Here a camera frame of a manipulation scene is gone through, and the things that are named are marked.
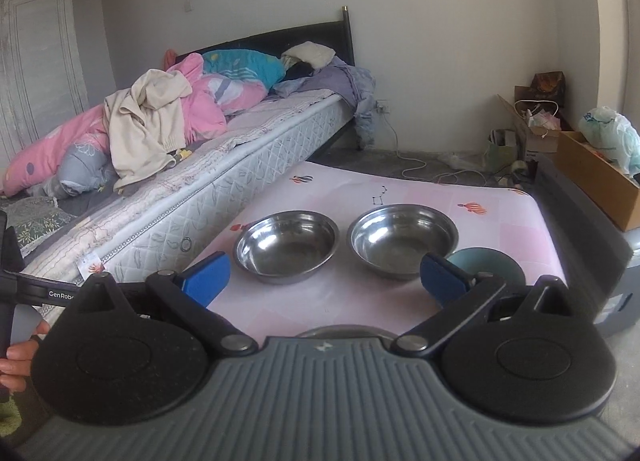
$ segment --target power cord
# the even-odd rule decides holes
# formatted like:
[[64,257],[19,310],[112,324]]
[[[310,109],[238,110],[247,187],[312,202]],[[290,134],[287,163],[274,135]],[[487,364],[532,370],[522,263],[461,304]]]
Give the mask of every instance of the power cord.
[[402,173],[401,173],[402,177],[405,178],[405,179],[413,179],[413,180],[416,180],[416,181],[424,181],[424,177],[407,176],[406,173],[407,172],[413,172],[415,170],[422,170],[423,168],[426,168],[428,166],[427,162],[423,161],[421,159],[418,159],[417,157],[405,157],[405,156],[400,155],[399,143],[398,143],[398,133],[393,128],[391,123],[389,123],[389,120],[386,119],[386,114],[384,112],[380,112],[380,115],[385,120],[385,123],[391,129],[391,132],[394,133],[394,137],[396,138],[396,148],[395,148],[396,157],[398,159],[403,159],[405,161],[414,161],[414,162],[417,162],[417,163],[421,163],[420,166],[416,166],[416,167],[413,167],[413,168],[405,168],[404,170],[402,170]]
[[442,178],[444,178],[444,177],[449,177],[449,176],[453,176],[453,177],[455,177],[455,178],[456,178],[456,182],[455,182],[455,183],[452,183],[452,184],[458,184],[458,174],[462,174],[462,173],[464,173],[464,172],[473,172],[473,173],[476,173],[476,174],[480,174],[480,176],[482,177],[482,179],[484,179],[484,184],[483,184],[482,186],[486,186],[487,181],[489,181],[489,180],[484,176],[484,174],[482,174],[482,173],[481,173],[481,172],[479,172],[478,170],[471,170],[471,169],[458,170],[458,171],[456,171],[456,172],[445,172],[445,173],[443,173],[443,174],[437,174],[437,175],[433,176],[433,177],[432,177],[432,178],[430,178],[430,179],[425,179],[424,177],[416,177],[416,176],[409,176],[409,175],[407,175],[407,174],[406,174],[407,172],[412,172],[412,171],[415,171],[415,170],[422,170],[423,168],[426,168],[426,167],[428,166],[428,164],[427,164],[427,162],[426,162],[426,161],[423,161],[423,160],[418,159],[418,158],[416,158],[416,157],[406,157],[406,156],[403,156],[403,155],[401,155],[401,154],[400,154],[400,151],[399,151],[399,143],[398,143],[398,133],[397,133],[397,132],[396,132],[396,130],[393,128],[393,125],[391,125],[391,123],[389,122],[389,120],[387,120],[387,118],[386,118],[386,114],[385,114],[384,112],[380,112],[380,115],[382,116],[383,120],[385,120],[386,125],[391,129],[391,132],[392,132],[392,133],[394,133],[394,137],[396,138],[396,147],[395,147],[396,157],[397,157],[398,159],[403,159],[403,160],[405,160],[405,161],[415,161],[415,162],[421,163],[421,165],[420,165],[420,166],[413,167],[413,168],[405,168],[404,170],[402,170],[401,175],[402,175],[402,177],[403,177],[404,179],[412,179],[412,180],[415,180],[415,181],[428,181],[428,182],[430,182],[430,183],[433,183],[433,182],[434,182],[434,180],[436,180],[436,179],[437,179],[436,183],[437,183],[437,184],[440,184],[440,180],[441,180]]

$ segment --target human hand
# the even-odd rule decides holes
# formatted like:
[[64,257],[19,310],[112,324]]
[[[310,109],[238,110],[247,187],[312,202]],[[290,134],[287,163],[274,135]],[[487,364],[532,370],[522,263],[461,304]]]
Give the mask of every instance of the human hand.
[[[46,335],[51,327],[42,320],[36,327],[36,335]],[[12,393],[21,393],[27,388],[24,377],[31,375],[31,360],[38,350],[36,340],[14,344],[6,350],[6,359],[0,359],[0,385]]]

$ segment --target bed frame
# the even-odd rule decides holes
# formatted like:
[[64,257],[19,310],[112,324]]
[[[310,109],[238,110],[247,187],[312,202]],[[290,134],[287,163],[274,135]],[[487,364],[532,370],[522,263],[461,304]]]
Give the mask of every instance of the bed frame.
[[[306,41],[330,47],[335,51],[336,55],[338,55],[340,59],[344,60],[351,66],[355,65],[355,59],[353,56],[353,40],[351,38],[351,23],[349,21],[349,9],[346,6],[342,6],[342,20],[338,20],[337,22],[322,22],[320,24],[290,27],[287,29],[280,29],[278,31],[261,33],[259,35],[252,35],[246,38],[216,44],[215,46],[197,49],[190,53],[200,53],[202,55],[209,51],[215,51],[216,49],[252,49],[254,51],[260,51],[261,53],[280,58],[287,49]],[[181,62],[190,53],[178,56],[176,62]],[[321,157],[321,155],[324,154],[345,133],[347,133],[354,124],[353,120],[345,124],[345,126],[322,144],[322,146],[320,146],[308,158],[308,160],[315,161]]]

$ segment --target teal bowl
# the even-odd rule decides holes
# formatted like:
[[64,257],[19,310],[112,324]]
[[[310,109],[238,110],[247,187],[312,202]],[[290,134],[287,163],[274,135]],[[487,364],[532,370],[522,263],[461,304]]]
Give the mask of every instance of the teal bowl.
[[480,272],[502,277],[507,285],[524,286],[527,279],[520,265],[509,255],[491,248],[465,248],[452,253],[447,260],[470,275]]

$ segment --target wall outlet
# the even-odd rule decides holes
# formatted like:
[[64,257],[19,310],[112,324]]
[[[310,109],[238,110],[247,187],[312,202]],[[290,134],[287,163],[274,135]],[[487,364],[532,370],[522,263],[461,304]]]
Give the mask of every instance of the wall outlet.
[[389,107],[388,100],[377,100],[376,112],[378,114],[391,114],[391,108]]

